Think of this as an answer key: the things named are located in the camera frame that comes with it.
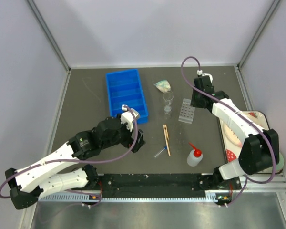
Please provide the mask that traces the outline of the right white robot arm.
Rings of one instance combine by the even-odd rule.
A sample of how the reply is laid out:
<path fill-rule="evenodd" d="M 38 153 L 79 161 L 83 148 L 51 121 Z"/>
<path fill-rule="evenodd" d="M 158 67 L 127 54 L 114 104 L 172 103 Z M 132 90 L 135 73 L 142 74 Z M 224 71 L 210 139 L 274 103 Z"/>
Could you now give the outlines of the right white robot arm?
<path fill-rule="evenodd" d="M 223 91 L 215 91 L 211 77 L 194 79 L 191 106 L 204 108 L 226 124 L 241 142 L 237 159 L 214 169 L 213 184 L 223 189 L 232 178 L 253 175 L 280 161 L 279 137 L 274 129 L 266 130 L 240 111 Z"/>

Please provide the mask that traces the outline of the crumpled plastic bag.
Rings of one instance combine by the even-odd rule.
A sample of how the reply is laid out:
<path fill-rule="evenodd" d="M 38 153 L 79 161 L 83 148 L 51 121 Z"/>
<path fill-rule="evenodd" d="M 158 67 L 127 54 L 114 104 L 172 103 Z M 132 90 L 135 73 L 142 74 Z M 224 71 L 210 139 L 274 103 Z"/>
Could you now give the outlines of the crumpled plastic bag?
<path fill-rule="evenodd" d="M 171 91 L 171 85 L 167 80 L 161 80 L 154 84 L 154 86 L 161 91 L 162 93 L 166 93 Z"/>

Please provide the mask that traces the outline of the blue compartment plastic bin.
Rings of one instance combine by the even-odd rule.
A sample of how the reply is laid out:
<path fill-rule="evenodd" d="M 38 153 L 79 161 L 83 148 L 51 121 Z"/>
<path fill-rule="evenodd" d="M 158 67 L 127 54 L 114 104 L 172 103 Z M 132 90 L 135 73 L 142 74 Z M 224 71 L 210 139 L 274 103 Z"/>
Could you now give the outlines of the blue compartment plastic bin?
<path fill-rule="evenodd" d="M 148 122 L 147 104 L 138 69 L 107 73 L 105 76 L 110 116 L 122 112 L 122 106 L 135 109 L 140 118 L 138 124 Z"/>

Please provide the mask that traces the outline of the clear acrylic tube rack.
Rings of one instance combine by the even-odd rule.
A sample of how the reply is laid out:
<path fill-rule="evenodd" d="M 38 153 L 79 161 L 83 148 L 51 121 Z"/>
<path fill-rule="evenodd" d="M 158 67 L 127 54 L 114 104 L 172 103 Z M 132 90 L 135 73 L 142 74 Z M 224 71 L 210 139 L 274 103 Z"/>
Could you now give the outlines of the clear acrylic tube rack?
<path fill-rule="evenodd" d="M 191 100 L 184 98 L 182 101 L 178 121 L 187 124 L 192 124 L 194 119 L 194 112 L 195 108 L 191 106 Z"/>

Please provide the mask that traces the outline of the strawberry pattern tray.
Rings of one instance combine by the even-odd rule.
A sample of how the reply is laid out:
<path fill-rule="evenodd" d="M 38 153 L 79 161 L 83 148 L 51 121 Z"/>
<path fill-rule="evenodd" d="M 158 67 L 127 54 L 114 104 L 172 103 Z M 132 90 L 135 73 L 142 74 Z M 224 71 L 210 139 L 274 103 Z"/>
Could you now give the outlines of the strawberry pattern tray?
<path fill-rule="evenodd" d="M 266 117 L 262 112 L 243 111 L 243 113 L 256 125 L 261 126 L 264 130 L 269 130 Z M 219 120 L 219 122 L 223 137 L 224 149 L 226 152 L 226 159 L 229 163 L 239 157 L 242 144 L 235 133 L 222 120 Z"/>

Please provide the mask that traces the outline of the wooden test tube clamp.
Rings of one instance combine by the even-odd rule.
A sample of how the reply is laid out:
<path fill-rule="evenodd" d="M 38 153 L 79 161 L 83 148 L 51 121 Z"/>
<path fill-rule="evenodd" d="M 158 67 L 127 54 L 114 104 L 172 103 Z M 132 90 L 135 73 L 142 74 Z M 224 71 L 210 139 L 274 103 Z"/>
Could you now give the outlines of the wooden test tube clamp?
<path fill-rule="evenodd" d="M 166 143 L 166 147 L 167 147 L 168 156 L 171 156 L 171 152 L 170 152 L 170 148 L 169 148 L 169 135 L 168 135 L 168 129 L 167 129 L 166 124 L 163 124 L 163 131 L 164 131 L 164 137 L 165 137 L 165 143 Z"/>

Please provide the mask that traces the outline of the clear glass beaker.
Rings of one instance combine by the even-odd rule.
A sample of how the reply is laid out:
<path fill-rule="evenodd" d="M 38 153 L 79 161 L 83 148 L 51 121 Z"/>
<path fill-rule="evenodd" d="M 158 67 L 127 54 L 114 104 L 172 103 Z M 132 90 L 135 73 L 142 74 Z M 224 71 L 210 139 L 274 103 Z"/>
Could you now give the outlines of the clear glass beaker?
<path fill-rule="evenodd" d="M 172 114 L 172 102 L 173 102 L 174 94 L 172 91 L 167 91 L 163 94 L 164 99 L 164 118 L 169 119 Z"/>

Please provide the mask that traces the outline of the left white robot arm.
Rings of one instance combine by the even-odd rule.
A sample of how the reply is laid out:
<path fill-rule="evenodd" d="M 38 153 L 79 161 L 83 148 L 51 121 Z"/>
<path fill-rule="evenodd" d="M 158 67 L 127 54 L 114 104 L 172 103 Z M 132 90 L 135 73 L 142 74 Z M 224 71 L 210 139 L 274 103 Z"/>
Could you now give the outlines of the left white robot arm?
<path fill-rule="evenodd" d="M 143 131 L 133 121 L 108 117 L 92 130 L 79 132 L 33 165 L 6 170 L 11 201 L 20 210 L 57 192 L 92 190 L 97 187 L 99 176 L 88 161 L 90 158 L 115 145 L 122 145 L 135 153 L 144 144 Z"/>

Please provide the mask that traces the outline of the wash bottle red nozzle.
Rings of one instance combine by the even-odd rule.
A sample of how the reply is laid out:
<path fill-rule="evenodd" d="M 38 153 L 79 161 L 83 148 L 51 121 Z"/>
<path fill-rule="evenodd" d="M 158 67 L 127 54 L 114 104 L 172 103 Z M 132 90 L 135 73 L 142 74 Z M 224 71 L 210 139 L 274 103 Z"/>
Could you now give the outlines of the wash bottle red nozzle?
<path fill-rule="evenodd" d="M 189 145 L 192 147 L 192 150 L 190 151 L 186 161 L 189 166 L 195 167 L 203 159 L 203 153 L 199 148 L 195 147 L 193 144 L 189 143 Z"/>

